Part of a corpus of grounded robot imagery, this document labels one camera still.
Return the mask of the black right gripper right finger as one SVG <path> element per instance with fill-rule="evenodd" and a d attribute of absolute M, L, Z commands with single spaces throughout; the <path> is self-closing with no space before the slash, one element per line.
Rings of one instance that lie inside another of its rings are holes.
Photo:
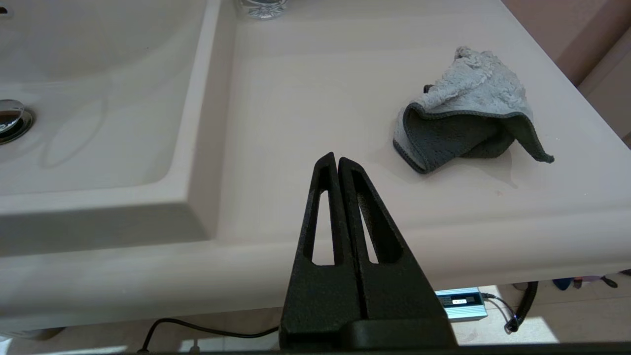
<path fill-rule="evenodd" d="M 354 257 L 360 319 L 345 346 L 455 346 L 450 322 L 365 169 L 346 157 L 338 173 Z"/>

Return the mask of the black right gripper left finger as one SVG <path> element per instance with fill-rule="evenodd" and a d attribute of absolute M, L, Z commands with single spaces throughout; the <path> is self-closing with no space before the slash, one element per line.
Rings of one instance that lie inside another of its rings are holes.
<path fill-rule="evenodd" d="M 360 211 L 354 198 L 349 159 L 330 152 L 314 165 L 306 209 L 291 269 L 279 330 L 283 351 L 365 351 L 366 320 L 360 247 L 364 245 Z M 318 209 L 327 194 L 334 262 L 314 263 Z"/>

